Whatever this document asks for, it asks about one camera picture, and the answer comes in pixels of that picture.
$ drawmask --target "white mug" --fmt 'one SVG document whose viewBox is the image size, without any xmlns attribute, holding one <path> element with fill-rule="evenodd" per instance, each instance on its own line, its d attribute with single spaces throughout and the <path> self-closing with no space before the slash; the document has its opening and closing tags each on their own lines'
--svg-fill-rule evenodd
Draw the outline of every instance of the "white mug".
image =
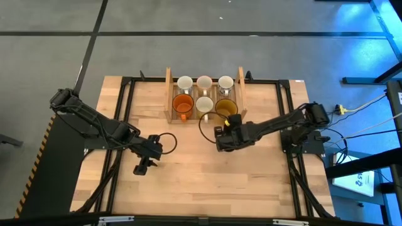
<svg viewBox="0 0 402 226">
<path fill-rule="evenodd" d="M 212 86 L 212 78 L 202 75 L 197 79 L 197 87 L 202 90 L 203 95 L 207 95 L 208 90 Z"/>
<path fill-rule="evenodd" d="M 219 92 L 223 94 L 225 97 L 229 95 L 229 93 L 233 88 L 233 85 L 234 85 L 233 78 L 227 75 L 224 75 L 218 79 Z"/>
<path fill-rule="evenodd" d="M 214 101 L 206 96 L 200 97 L 195 103 L 195 108 L 197 109 L 198 117 L 201 117 L 203 114 L 214 109 Z M 208 114 L 204 115 L 204 122 L 208 123 Z"/>
<path fill-rule="evenodd" d="M 177 86 L 180 89 L 181 94 L 188 94 L 191 93 L 191 88 L 193 86 L 193 79 L 189 76 L 181 76 L 177 80 Z"/>
</svg>

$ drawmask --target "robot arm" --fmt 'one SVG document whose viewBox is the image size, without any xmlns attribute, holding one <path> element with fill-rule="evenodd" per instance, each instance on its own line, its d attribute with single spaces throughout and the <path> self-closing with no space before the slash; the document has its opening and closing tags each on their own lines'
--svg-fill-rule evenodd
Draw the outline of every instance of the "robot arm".
<svg viewBox="0 0 402 226">
<path fill-rule="evenodd" d="M 254 145 L 262 136 L 291 127 L 291 141 L 300 144 L 307 135 L 329 123 L 328 115 L 321 104 L 303 104 L 293 112 L 255 124 L 242 124 L 241 115 L 229 116 L 226 125 L 215 127 L 218 151 L 233 151 Z"/>
<path fill-rule="evenodd" d="M 136 153 L 141 161 L 134 169 L 135 175 L 145 175 L 147 167 L 156 166 L 150 158 L 159 160 L 162 144 L 159 135 L 150 135 L 147 139 L 139 136 L 140 130 L 128 123 L 119 122 L 103 116 L 95 109 L 84 104 L 71 89 L 59 89 L 50 100 L 50 108 L 55 112 L 75 114 L 99 131 L 98 136 L 107 143 L 105 149 L 125 149 Z"/>
</svg>

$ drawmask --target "wooden tabletop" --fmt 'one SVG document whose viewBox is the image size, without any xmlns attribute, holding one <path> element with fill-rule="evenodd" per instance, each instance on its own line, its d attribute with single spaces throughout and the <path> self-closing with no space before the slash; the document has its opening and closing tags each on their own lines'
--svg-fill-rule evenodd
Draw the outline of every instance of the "wooden tabletop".
<svg viewBox="0 0 402 226">
<path fill-rule="evenodd" d="M 122 77 L 105 77 L 97 110 L 112 118 Z M 291 80 L 295 107 L 308 102 L 304 81 Z M 124 114 L 128 88 L 120 119 Z M 117 182 L 113 213 L 141 215 L 181 215 L 214 217 L 295 217 L 288 166 L 282 152 L 280 134 L 264 136 L 255 146 L 232 153 L 218 153 L 215 144 L 205 140 L 194 124 L 168 124 L 164 110 L 165 83 L 136 82 L 129 123 L 143 137 L 171 132 L 177 149 L 164 155 L 158 167 L 145 176 L 133 174 L 139 158 L 125 150 Z M 248 112 L 244 122 L 262 122 L 280 115 L 276 89 L 268 84 L 246 84 Z M 213 139 L 213 124 L 202 124 Z M 173 139 L 161 137 L 165 151 Z M 71 211 L 81 207 L 99 184 L 105 151 L 94 151 L 82 162 Z M 321 160 L 304 154 L 308 184 L 325 209 L 334 214 L 325 170 Z M 106 208 L 107 194 L 102 202 Z M 302 213 L 306 215 L 303 192 L 299 188 Z"/>
</svg>

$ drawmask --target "glass mug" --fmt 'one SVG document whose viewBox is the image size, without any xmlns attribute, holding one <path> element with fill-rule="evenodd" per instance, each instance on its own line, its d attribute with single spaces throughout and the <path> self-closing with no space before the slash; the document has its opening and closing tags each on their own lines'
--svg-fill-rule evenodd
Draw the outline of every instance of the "glass mug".
<svg viewBox="0 0 402 226">
<path fill-rule="evenodd" d="M 177 116 L 186 122 L 193 114 L 194 100 L 190 95 L 179 94 L 173 99 L 173 109 Z"/>
<path fill-rule="evenodd" d="M 225 97 L 229 96 L 229 93 L 231 92 L 233 85 L 234 85 L 233 78 L 227 75 L 224 75 L 218 79 L 219 92 Z"/>
<path fill-rule="evenodd" d="M 233 100 L 222 99 L 215 104 L 216 113 L 220 113 L 226 117 L 237 114 L 237 110 L 238 110 L 237 105 Z"/>
</svg>

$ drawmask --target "yellow mug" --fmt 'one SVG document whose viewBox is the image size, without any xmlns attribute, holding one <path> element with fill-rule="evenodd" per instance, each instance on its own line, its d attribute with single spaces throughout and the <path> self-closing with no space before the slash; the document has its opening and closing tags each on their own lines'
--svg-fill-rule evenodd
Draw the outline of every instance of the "yellow mug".
<svg viewBox="0 0 402 226">
<path fill-rule="evenodd" d="M 237 105 L 233 100 L 222 99 L 215 104 L 216 113 L 224 116 L 231 116 L 237 114 Z"/>
</svg>

